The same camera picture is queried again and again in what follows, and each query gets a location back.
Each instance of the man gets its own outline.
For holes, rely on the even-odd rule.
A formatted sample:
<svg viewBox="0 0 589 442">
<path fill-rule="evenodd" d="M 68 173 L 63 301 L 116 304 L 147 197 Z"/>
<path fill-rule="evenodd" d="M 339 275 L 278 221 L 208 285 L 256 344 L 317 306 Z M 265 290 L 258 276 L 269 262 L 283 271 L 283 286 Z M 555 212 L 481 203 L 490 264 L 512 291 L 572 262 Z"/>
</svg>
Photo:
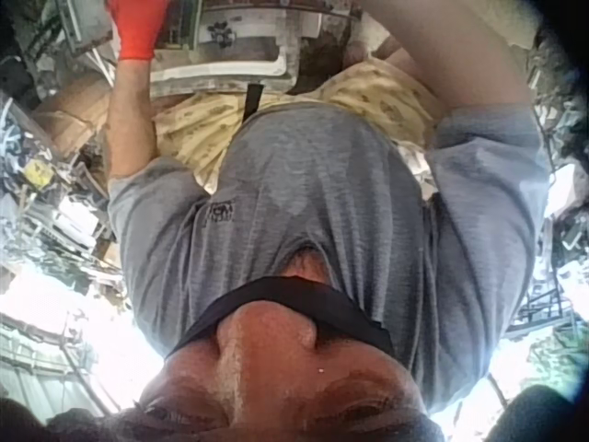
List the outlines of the man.
<svg viewBox="0 0 589 442">
<path fill-rule="evenodd" d="M 485 375 L 548 190 L 529 91 L 454 0 L 361 4 L 451 109 L 427 204 L 395 143 L 319 103 L 251 117 L 209 195 L 156 153 L 150 61 L 167 0 L 111 4 L 110 215 L 137 322 L 167 355 L 133 412 L 141 431 L 436 437 L 424 413 Z"/>
</svg>

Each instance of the t-shirt sleeve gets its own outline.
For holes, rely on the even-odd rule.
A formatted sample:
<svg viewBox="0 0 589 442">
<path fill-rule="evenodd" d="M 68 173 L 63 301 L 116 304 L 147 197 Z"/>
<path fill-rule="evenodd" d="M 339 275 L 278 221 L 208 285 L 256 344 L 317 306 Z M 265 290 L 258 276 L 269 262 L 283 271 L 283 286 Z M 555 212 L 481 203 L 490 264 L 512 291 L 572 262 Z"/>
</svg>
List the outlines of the t-shirt sleeve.
<svg viewBox="0 0 589 442">
<path fill-rule="evenodd" d="M 537 119 L 521 105 L 456 110 L 433 148 L 427 160 L 439 192 L 426 223 L 426 284 L 437 345 L 424 384 L 435 411 L 486 376 L 527 289 L 549 168 Z"/>
<path fill-rule="evenodd" d="M 194 215 L 209 199 L 191 170 L 160 157 L 137 174 L 109 182 L 110 222 L 121 248 L 125 284 L 139 328 L 159 353 L 182 322 L 182 267 Z"/>
</svg>

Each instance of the red glove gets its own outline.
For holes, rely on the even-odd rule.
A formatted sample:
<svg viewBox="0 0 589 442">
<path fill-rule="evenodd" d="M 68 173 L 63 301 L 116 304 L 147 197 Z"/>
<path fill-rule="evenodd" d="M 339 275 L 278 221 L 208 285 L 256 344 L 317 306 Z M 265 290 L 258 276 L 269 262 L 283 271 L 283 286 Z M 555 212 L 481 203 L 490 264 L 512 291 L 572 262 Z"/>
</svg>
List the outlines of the red glove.
<svg viewBox="0 0 589 442">
<path fill-rule="evenodd" d="M 109 10 L 121 36 L 120 60 L 154 58 L 157 35 L 170 0 L 109 0 Z"/>
</svg>

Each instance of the yellow patterned fabric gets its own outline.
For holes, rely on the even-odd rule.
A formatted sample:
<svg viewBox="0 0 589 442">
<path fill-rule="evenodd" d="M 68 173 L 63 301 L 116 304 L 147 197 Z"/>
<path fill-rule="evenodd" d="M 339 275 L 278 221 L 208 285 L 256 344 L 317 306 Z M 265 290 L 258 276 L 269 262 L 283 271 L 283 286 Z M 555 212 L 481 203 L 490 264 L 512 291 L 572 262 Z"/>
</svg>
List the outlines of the yellow patterned fabric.
<svg viewBox="0 0 589 442">
<path fill-rule="evenodd" d="M 398 151 L 422 184 L 429 185 L 423 159 L 434 126 L 445 109 L 422 84 L 376 59 L 356 64 L 304 95 L 263 94 L 260 111 L 289 103 L 329 103 L 355 113 L 398 145 Z M 203 92 L 155 118 L 161 155 L 194 170 L 208 192 L 216 190 L 219 169 L 242 123 L 245 94 Z"/>
</svg>

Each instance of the black face mask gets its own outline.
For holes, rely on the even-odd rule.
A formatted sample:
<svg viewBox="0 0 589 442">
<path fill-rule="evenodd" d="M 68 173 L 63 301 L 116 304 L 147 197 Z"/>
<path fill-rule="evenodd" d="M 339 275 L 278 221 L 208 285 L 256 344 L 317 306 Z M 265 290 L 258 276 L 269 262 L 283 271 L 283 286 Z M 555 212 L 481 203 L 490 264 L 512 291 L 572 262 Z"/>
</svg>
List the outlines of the black face mask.
<svg viewBox="0 0 589 442">
<path fill-rule="evenodd" d="M 301 278 L 266 277 L 214 301 L 188 329 L 170 355 L 188 343 L 214 333 L 221 320 L 254 301 L 271 301 L 290 308 L 355 341 L 367 343 L 395 357 L 388 331 L 368 318 L 346 295 L 334 288 Z"/>
</svg>

